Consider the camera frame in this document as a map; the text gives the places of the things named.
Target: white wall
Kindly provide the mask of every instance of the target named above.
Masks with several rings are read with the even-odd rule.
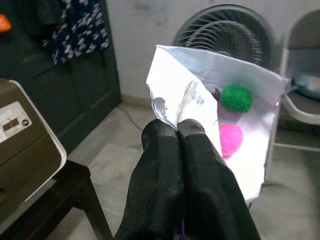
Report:
[[[320,0],[107,0],[107,4],[121,94],[145,99],[155,45],[171,45],[180,26],[198,11],[219,4],[250,8],[268,21],[279,44],[295,20],[320,8]]]

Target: dark green door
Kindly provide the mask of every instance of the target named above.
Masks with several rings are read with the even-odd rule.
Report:
[[[68,153],[120,102],[104,0],[100,6],[105,13],[110,46],[54,65],[40,44],[25,33],[14,1],[0,1],[0,14],[5,14],[12,24],[9,32],[0,33],[0,75],[24,87]]]

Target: fan grille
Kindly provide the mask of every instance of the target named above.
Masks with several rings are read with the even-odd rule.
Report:
[[[219,5],[197,13],[180,28],[173,44],[273,68],[274,41],[268,26],[241,6]]]

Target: tiled floor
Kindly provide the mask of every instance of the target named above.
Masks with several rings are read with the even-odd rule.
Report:
[[[69,159],[87,165],[108,220],[116,233],[125,208],[130,175],[142,154],[140,128],[154,119],[151,109],[120,105]],[[281,143],[299,139],[318,143],[320,137],[278,131]],[[318,240],[320,236],[320,153],[276,147],[271,180],[250,209],[263,240]],[[48,240],[95,240],[85,214],[72,209]]]

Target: floral fabric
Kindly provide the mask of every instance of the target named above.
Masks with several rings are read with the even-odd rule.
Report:
[[[54,64],[109,46],[98,0],[62,0],[62,4],[63,24],[42,41]]]

